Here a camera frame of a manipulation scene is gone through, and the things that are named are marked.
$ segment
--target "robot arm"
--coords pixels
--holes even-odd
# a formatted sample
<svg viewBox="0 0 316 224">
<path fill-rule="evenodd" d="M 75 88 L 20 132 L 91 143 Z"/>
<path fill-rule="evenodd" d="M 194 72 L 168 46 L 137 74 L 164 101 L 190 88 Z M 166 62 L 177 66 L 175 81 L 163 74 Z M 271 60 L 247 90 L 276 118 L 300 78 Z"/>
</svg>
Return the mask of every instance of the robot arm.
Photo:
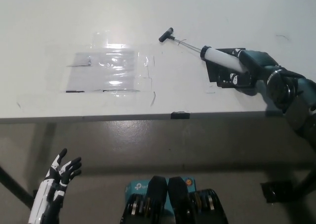
<svg viewBox="0 0 316 224">
<path fill-rule="evenodd" d="M 281 67 L 266 52 L 241 50 L 236 55 L 252 80 L 261 80 L 269 98 L 297 135 L 316 146 L 316 83 Z"/>
<path fill-rule="evenodd" d="M 57 224 L 65 192 L 69 182 L 81 174 L 81 158 L 78 157 L 59 168 L 67 149 L 56 157 L 44 181 L 40 184 L 31 210 L 28 224 Z"/>
</svg>

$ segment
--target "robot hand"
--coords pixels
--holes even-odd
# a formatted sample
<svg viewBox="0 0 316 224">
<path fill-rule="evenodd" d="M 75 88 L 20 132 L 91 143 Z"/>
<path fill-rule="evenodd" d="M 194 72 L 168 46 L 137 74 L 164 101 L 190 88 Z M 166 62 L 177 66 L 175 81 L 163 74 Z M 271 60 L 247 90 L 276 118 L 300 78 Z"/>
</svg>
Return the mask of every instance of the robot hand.
<svg viewBox="0 0 316 224">
<path fill-rule="evenodd" d="M 40 184 L 29 218 L 29 224 L 56 224 L 69 182 L 81 174 L 81 157 L 59 168 L 67 149 L 56 157 Z"/>
</svg>

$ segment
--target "transparent plastic sheet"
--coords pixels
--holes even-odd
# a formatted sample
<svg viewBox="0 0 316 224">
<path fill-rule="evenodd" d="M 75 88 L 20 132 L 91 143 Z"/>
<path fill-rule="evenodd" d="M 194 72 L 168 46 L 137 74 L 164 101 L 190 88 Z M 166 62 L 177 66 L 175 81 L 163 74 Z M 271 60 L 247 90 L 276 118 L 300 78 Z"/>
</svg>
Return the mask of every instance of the transparent plastic sheet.
<svg viewBox="0 0 316 224">
<path fill-rule="evenodd" d="M 21 109 L 81 108 L 89 113 L 108 106 L 152 106 L 152 47 L 109 44 L 107 34 L 94 34 L 90 45 L 47 47 L 45 93 L 20 95 Z"/>
<path fill-rule="evenodd" d="M 153 59 L 132 48 L 112 47 L 76 53 L 73 64 L 65 69 L 68 82 L 61 90 L 151 91 L 149 67 Z"/>
</svg>

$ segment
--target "black bracket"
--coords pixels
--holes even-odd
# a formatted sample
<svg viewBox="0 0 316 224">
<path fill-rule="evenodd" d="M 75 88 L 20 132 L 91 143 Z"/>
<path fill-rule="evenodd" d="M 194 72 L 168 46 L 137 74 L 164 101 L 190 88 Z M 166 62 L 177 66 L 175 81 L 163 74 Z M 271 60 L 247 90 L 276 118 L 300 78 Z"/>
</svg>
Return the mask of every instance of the black bracket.
<svg viewBox="0 0 316 224">
<path fill-rule="evenodd" d="M 287 181 L 262 183 L 261 188 L 267 203 L 285 203 L 303 198 L 315 190 L 316 165 L 298 185 Z"/>
</svg>

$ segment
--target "concrete floor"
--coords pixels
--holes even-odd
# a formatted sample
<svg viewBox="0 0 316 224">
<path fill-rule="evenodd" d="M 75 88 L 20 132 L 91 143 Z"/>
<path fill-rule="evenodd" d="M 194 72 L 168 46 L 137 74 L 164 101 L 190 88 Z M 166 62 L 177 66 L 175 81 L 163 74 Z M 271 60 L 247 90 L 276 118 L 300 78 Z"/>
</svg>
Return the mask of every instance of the concrete floor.
<svg viewBox="0 0 316 224">
<path fill-rule="evenodd" d="M 133 179 L 191 175 L 213 188 L 230 224 L 316 223 L 316 194 L 266 204 L 260 183 L 300 180 L 315 154 L 282 118 L 119 121 L 0 125 L 0 165 L 35 189 L 64 147 L 82 157 L 70 184 L 61 224 L 119 223 L 125 186 Z M 25 224 L 29 210 L 0 185 L 0 222 Z"/>
</svg>

